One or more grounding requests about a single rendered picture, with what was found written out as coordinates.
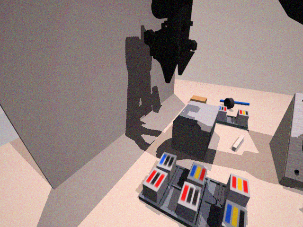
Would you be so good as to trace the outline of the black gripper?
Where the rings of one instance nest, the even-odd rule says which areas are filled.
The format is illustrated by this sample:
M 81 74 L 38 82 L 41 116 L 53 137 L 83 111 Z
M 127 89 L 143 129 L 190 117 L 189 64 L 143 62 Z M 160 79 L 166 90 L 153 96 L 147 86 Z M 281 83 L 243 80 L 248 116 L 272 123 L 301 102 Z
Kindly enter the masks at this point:
M 170 83 L 178 64 L 178 74 L 182 75 L 195 52 L 197 43 L 189 39 L 191 16 L 170 15 L 167 21 L 167 42 L 155 42 L 150 46 L 150 56 L 156 59 L 162 68 L 166 83 Z

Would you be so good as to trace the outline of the black cylinder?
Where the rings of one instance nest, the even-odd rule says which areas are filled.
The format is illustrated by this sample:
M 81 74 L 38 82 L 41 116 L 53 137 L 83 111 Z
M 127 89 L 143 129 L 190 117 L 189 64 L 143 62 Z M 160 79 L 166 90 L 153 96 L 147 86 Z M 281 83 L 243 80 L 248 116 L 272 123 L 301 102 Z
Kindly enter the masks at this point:
M 234 104 L 235 104 L 235 102 L 234 102 L 234 100 L 232 98 L 226 98 L 224 100 L 224 106 L 227 106 L 227 109 L 228 108 L 233 108 Z

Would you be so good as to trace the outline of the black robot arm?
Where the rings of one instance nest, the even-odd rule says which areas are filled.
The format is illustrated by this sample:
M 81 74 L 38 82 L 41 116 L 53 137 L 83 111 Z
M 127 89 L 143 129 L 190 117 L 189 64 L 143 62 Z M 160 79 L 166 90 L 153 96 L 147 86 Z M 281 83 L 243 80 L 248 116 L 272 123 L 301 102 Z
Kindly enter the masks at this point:
M 303 0 L 279 0 L 286 14 L 303 25 Z M 168 18 L 170 15 L 191 16 L 193 0 L 152 0 L 152 14 L 158 18 Z M 149 47 L 155 42 L 167 42 L 167 27 L 161 24 L 161 29 L 144 32 L 144 43 Z

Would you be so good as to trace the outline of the large grey wall panel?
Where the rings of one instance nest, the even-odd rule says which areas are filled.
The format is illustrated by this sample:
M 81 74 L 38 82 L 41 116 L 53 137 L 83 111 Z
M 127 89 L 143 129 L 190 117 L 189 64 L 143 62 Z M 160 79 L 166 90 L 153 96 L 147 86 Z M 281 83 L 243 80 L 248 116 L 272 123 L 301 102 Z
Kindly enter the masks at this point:
M 174 94 L 152 0 L 0 0 L 0 106 L 53 189 Z

